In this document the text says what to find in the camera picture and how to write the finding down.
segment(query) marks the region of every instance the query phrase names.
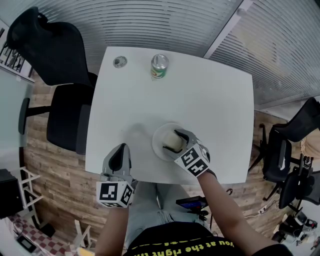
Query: small round lid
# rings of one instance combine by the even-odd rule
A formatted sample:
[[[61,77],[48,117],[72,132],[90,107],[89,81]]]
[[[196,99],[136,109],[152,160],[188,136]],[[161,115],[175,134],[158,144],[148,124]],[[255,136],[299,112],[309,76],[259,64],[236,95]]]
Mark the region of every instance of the small round lid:
[[[162,54],[157,54],[152,58],[152,64],[157,69],[165,69],[168,67],[169,60],[166,56],[164,56]]]

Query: forearm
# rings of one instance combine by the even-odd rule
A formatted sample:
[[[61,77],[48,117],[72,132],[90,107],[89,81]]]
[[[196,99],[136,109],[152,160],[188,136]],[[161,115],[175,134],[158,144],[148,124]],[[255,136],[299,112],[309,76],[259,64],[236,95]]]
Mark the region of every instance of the forearm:
[[[121,256],[125,243],[129,208],[110,209],[106,223],[96,242],[96,256]]]
[[[243,213],[211,173],[203,173],[198,177],[198,181],[209,204],[212,216],[226,237],[228,231],[234,225],[246,221]]]

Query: human arm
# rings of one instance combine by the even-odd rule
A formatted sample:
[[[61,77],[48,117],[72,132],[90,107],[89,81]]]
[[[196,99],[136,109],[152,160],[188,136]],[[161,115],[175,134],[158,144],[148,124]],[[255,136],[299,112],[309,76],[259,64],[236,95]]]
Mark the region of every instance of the human arm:
[[[204,172],[198,181],[212,216],[225,238],[234,242],[247,256],[277,242],[256,232],[246,221],[240,207],[226,193],[216,177]]]
[[[96,242],[95,256],[121,256],[129,217],[128,208],[112,208]]]

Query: white table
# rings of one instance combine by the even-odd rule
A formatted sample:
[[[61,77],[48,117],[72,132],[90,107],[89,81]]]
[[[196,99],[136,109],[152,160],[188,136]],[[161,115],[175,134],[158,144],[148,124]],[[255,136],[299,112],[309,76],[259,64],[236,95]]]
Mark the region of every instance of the white table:
[[[167,74],[150,75],[151,59],[164,54]],[[113,60],[127,58],[115,68]],[[131,175],[139,181],[198,184],[174,162],[152,149],[156,129],[175,122],[192,131],[209,149],[213,170],[222,184],[246,181],[253,139],[252,76],[191,55],[146,48],[108,47],[95,86],[90,113],[85,169],[100,174],[105,156],[128,144]]]

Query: soda can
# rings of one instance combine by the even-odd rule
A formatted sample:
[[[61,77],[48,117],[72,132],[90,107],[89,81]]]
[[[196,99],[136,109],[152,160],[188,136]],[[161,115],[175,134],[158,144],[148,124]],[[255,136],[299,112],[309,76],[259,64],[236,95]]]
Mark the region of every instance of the soda can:
[[[154,55],[151,60],[151,75],[154,78],[163,78],[166,75],[169,60],[162,54]]]

